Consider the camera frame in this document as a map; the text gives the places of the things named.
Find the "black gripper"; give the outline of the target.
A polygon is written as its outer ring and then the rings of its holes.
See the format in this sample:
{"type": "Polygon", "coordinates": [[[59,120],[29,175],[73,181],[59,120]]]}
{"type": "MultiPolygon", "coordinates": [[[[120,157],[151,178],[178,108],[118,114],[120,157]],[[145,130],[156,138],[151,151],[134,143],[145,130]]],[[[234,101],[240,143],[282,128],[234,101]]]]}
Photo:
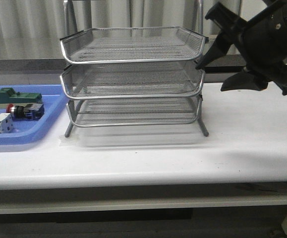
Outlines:
{"type": "Polygon", "coordinates": [[[196,69],[224,57],[231,45],[246,61],[241,72],[223,82],[221,91],[262,91],[272,81],[287,95],[287,0],[267,0],[265,4],[267,7],[249,21],[220,2],[207,12],[205,18],[217,24],[220,33],[196,69]]]}

